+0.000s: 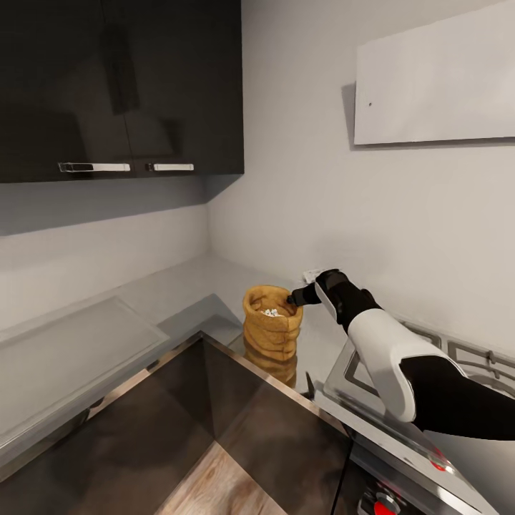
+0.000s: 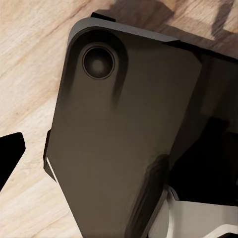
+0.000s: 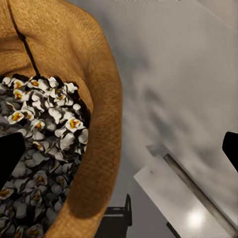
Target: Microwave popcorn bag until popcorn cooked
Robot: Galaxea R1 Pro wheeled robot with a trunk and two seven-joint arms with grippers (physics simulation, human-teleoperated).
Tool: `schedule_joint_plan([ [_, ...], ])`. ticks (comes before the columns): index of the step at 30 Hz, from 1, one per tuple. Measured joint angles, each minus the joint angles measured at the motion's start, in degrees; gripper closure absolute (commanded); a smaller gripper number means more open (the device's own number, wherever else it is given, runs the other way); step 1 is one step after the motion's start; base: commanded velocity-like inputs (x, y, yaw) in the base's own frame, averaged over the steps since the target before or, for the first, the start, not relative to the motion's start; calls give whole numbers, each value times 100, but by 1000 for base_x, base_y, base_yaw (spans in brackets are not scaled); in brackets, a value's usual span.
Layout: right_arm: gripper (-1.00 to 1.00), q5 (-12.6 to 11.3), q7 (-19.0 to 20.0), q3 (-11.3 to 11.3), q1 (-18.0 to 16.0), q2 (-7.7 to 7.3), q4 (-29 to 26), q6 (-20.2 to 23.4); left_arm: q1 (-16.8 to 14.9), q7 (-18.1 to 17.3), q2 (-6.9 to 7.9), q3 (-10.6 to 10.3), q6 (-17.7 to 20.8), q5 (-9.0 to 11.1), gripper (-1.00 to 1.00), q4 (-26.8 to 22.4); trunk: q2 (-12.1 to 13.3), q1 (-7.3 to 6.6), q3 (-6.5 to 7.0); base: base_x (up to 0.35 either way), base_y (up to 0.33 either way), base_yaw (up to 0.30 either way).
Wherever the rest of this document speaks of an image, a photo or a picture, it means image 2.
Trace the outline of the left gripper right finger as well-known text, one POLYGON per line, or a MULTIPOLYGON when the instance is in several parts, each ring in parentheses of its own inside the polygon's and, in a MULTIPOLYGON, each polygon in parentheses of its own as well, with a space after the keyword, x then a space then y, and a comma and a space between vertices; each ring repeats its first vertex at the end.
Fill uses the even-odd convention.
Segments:
POLYGON ((238 172, 238 134, 227 132, 222 149, 238 172))

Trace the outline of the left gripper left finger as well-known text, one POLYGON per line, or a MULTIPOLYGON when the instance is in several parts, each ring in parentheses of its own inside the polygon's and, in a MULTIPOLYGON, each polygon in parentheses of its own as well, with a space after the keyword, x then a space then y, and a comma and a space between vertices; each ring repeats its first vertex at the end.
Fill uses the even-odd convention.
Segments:
POLYGON ((22 132, 0 137, 0 191, 26 150, 22 132))

